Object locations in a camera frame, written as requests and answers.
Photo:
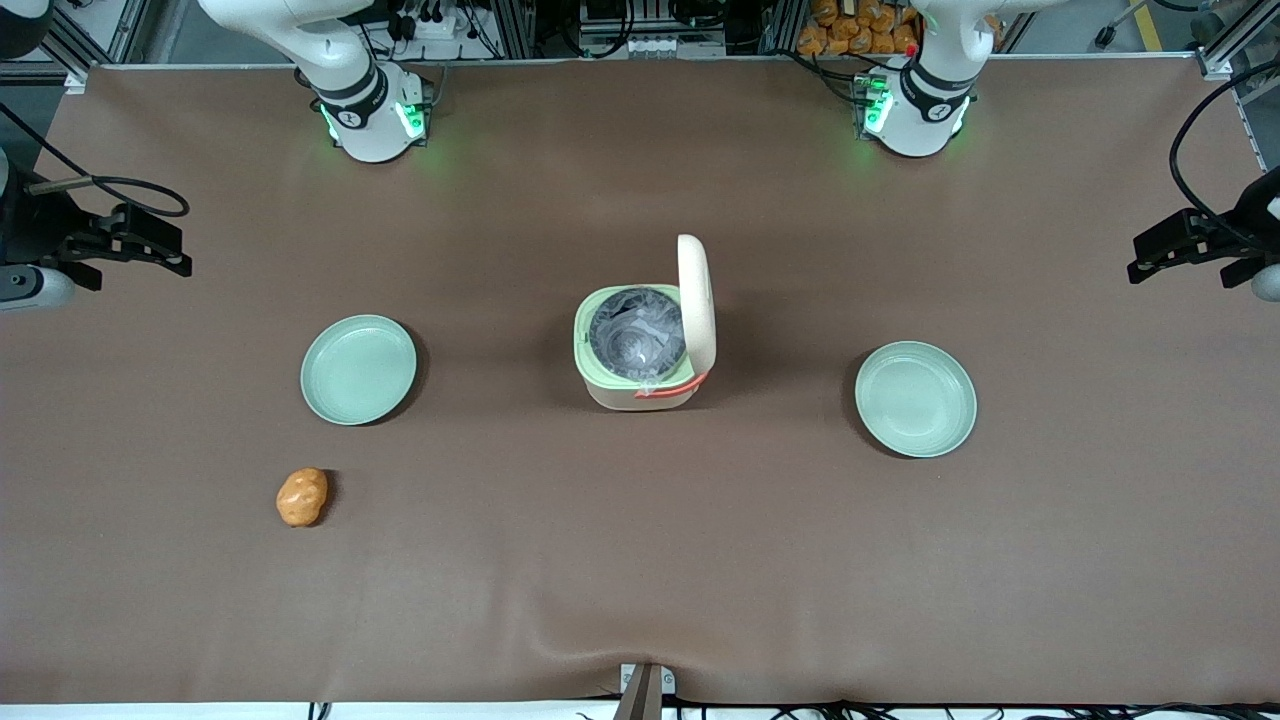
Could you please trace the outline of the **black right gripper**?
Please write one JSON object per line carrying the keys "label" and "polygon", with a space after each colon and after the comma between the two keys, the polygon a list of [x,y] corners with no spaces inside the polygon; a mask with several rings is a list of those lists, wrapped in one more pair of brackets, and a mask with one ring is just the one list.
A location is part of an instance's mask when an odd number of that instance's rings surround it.
{"label": "black right gripper", "polygon": [[4,266],[51,258],[73,284],[91,292],[102,288],[102,272],[90,260],[150,263],[179,277],[193,274],[182,231],[163,218],[119,204],[102,219],[67,193],[32,196],[20,178],[3,183],[1,251]]}

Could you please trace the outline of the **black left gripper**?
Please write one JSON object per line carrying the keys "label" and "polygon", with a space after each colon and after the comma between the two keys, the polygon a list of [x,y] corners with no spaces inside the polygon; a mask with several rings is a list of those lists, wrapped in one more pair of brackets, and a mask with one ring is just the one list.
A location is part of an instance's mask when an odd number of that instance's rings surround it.
{"label": "black left gripper", "polygon": [[[1158,272],[1219,260],[1230,260],[1219,272],[1225,290],[1251,282],[1263,263],[1277,263],[1277,196],[1279,169],[1274,168],[1251,182],[1230,209],[1217,213],[1215,224],[1190,208],[1157,222],[1133,240],[1135,260],[1126,266],[1129,282],[1139,284]],[[1220,238],[1213,246],[1216,225]]]}

